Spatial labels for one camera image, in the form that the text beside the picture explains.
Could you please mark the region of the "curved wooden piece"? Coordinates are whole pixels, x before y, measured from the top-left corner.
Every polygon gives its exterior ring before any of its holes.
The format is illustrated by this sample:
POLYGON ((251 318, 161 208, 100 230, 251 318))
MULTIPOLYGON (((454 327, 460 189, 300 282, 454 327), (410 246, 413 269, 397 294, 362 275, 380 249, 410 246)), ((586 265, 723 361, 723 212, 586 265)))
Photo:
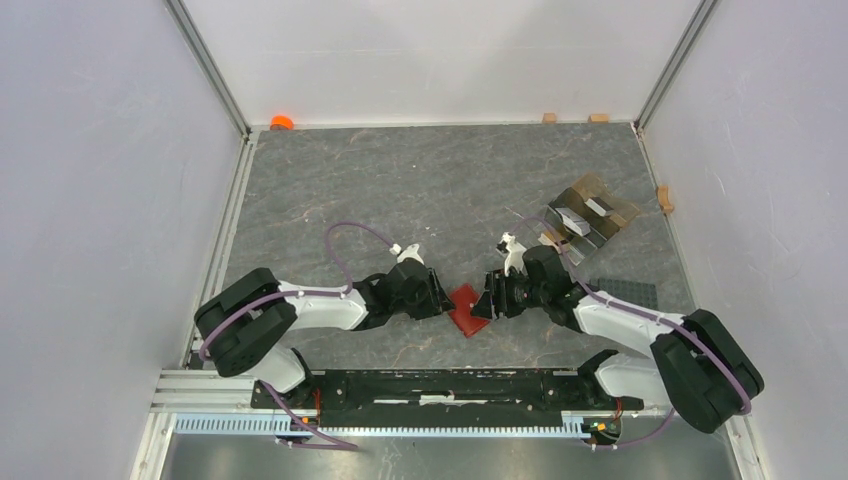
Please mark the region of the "curved wooden piece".
POLYGON ((656 197, 660 210, 664 215, 669 215, 675 210, 671 201, 670 188, 668 185, 660 185, 656 188, 656 197))

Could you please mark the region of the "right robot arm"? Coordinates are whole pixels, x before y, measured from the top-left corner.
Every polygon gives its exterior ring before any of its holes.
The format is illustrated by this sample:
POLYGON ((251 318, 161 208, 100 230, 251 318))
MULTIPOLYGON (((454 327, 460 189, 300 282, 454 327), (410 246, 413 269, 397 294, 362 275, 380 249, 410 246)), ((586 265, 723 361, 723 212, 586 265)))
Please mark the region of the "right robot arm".
POLYGON ((637 352, 593 357, 577 382, 580 400, 602 408, 615 397, 668 405, 693 428, 713 433, 745 415, 765 381, 721 320, 697 309, 663 313, 621 300, 581 281, 551 246, 509 254, 505 266, 487 273, 471 313, 513 318, 541 309, 556 325, 604 337, 637 352))

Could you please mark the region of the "orange round cap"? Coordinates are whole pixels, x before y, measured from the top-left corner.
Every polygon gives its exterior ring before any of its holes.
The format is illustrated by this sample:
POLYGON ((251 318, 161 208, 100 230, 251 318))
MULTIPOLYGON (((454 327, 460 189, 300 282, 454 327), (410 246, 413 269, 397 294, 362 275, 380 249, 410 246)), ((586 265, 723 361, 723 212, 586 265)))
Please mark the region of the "orange round cap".
POLYGON ((293 128, 293 120, 285 115, 275 115, 269 122, 270 130, 292 130, 293 128))

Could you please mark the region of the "grey studded baseplate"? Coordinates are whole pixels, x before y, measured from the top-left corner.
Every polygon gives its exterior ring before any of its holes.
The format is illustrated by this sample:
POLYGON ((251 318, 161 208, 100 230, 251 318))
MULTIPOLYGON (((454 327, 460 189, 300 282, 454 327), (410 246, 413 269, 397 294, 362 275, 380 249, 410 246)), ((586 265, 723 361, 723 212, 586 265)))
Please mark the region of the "grey studded baseplate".
POLYGON ((598 290, 603 290, 625 302, 651 310, 658 309, 657 289, 654 284, 630 280, 597 278, 590 280, 589 285, 598 290))

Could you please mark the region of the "gold card stack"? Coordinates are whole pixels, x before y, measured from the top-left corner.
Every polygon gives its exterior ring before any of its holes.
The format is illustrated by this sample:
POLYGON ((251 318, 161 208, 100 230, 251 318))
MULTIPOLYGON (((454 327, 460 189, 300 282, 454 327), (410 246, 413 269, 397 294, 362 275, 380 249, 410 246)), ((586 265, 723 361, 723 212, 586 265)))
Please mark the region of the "gold card stack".
POLYGON ((539 235, 538 241, 542 245, 553 247, 558 253, 562 252, 563 237, 556 231, 544 231, 539 235))

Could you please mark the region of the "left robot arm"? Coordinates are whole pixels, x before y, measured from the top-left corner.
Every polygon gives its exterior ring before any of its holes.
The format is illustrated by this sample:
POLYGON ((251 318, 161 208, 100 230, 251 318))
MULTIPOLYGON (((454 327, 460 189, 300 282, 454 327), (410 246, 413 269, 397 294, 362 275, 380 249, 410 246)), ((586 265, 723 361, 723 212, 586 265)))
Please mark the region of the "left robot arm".
POLYGON ((424 320, 453 307, 435 270, 415 258, 342 287, 298 286, 257 268, 196 311, 203 339, 198 355, 212 362, 220 376, 250 375, 297 408, 312 399, 314 381, 302 355, 282 346, 286 333, 364 331, 396 315, 424 320))

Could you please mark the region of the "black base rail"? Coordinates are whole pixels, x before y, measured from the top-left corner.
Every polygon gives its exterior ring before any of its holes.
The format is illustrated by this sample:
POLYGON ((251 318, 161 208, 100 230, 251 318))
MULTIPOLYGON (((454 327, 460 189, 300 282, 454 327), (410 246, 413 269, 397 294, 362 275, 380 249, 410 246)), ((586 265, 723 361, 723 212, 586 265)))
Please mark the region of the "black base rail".
POLYGON ((319 371, 283 397, 323 427, 555 427, 564 411, 640 411, 576 370, 319 371))

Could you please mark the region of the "black top card stack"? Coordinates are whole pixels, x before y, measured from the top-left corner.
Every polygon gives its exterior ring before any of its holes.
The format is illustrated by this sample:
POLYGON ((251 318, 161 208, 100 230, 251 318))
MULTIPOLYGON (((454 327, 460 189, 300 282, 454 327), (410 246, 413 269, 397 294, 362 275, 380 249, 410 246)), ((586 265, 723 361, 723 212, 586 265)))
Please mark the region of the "black top card stack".
POLYGON ((590 197, 585 205, 600 217, 609 217, 614 212, 614 208, 600 197, 590 197))

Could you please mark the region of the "tiered acrylic card stand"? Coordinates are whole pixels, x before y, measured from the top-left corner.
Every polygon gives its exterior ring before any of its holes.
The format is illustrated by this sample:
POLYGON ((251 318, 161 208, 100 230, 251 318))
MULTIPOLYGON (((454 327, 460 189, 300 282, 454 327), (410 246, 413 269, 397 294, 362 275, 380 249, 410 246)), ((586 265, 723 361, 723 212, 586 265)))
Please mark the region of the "tiered acrylic card stand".
MULTIPOLYGON (((587 173, 548 202, 540 214, 553 228, 553 232, 556 231, 563 237, 562 251, 567 254, 571 262, 579 265, 626 228, 641 214, 641 210, 635 203, 613 195, 600 176, 587 173), (602 198, 614 208, 614 212, 609 217, 596 215, 585 205, 585 201, 590 197, 602 198), (555 212, 555 209, 559 207, 570 208, 586 219, 591 226, 591 232, 581 237, 568 230, 555 212)), ((536 230, 539 235, 549 231, 544 225, 536 227, 536 230)))

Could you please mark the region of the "white card stack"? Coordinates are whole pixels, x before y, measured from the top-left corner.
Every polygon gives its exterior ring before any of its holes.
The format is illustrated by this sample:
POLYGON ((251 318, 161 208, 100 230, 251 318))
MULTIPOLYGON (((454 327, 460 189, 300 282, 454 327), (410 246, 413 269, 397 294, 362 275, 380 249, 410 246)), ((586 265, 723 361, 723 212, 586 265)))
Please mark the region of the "white card stack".
POLYGON ((575 235, 585 237, 591 232, 591 226, 586 219, 567 207, 559 207, 555 212, 560 217, 562 224, 575 235))

